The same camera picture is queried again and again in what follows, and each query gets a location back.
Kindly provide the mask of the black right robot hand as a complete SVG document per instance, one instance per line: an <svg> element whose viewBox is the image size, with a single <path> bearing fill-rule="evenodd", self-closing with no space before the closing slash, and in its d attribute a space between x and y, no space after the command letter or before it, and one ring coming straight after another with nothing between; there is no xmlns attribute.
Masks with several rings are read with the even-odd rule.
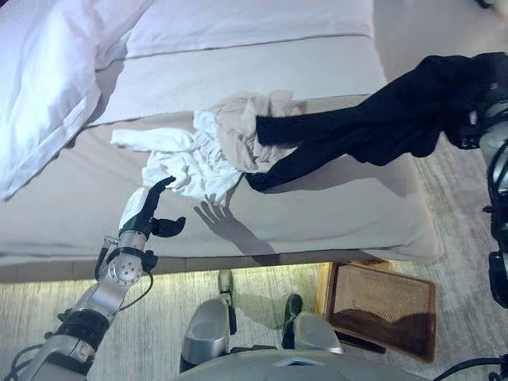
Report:
<svg viewBox="0 0 508 381"><path fill-rule="evenodd" d="M507 54L488 52L470 60L474 104L480 108L507 100Z"/></svg>

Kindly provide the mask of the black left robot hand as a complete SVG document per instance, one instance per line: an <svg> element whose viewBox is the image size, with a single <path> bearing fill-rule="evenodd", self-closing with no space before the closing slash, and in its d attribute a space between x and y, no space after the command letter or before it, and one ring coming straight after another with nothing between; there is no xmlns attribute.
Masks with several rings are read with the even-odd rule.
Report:
<svg viewBox="0 0 508 381"><path fill-rule="evenodd" d="M146 239L151 235L162 238L179 235L186 224L185 217L179 217L176 221L155 218L160 195L174 181L175 177L169 176L150 188L141 187L134 191L121 215L118 236L128 231L140 232Z"/></svg>

